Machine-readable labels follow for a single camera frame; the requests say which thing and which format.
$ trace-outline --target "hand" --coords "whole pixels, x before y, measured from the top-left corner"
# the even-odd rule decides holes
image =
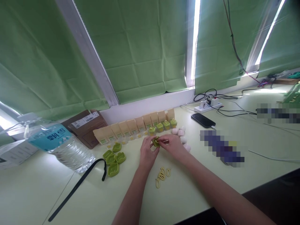
[[[140,165],[139,167],[143,167],[148,169],[149,171],[151,170],[155,159],[157,157],[157,154],[159,153],[159,147],[155,149],[155,151],[151,151],[151,147],[153,144],[151,141],[156,138],[156,136],[148,136],[145,137],[141,146],[141,156],[140,156]]]
[[[184,148],[180,141],[180,137],[174,134],[165,134],[158,138],[157,140],[161,147],[167,150],[175,159],[182,162],[189,153]]]

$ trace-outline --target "black phone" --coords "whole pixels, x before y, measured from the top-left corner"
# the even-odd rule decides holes
[[[205,128],[210,128],[211,126],[215,126],[216,123],[205,117],[200,113],[196,113],[191,115],[191,118],[196,120],[199,124],[201,124]]]

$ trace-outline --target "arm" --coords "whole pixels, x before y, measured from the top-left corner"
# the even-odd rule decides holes
[[[275,224],[241,194],[189,154],[179,137],[166,134],[161,136],[158,141],[164,149],[188,169],[208,201],[229,224]]]
[[[151,151],[151,141],[155,138],[146,137],[141,146],[140,164],[136,170],[133,180],[128,188],[128,191],[122,201],[122,204],[112,222],[116,224],[138,224],[142,207],[144,189],[150,170],[155,162],[159,152],[159,147],[155,151]]]

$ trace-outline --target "white power strip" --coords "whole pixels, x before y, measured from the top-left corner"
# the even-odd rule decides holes
[[[194,108],[194,110],[197,111],[198,113],[205,113],[205,112],[207,112],[209,110],[212,110],[214,108],[220,108],[222,105],[223,105],[223,103],[218,102],[218,104],[212,108],[208,104],[206,104],[203,108],[200,108],[200,106],[197,106],[197,107]]]

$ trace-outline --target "water bottle cap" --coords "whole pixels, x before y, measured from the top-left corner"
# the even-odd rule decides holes
[[[27,121],[35,120],[37,118],[38,118],[38,116],[34,112],[30,112],[30,113],[18,116],[18,119],[20,121],[22,121],[22,122],[27,122]]]

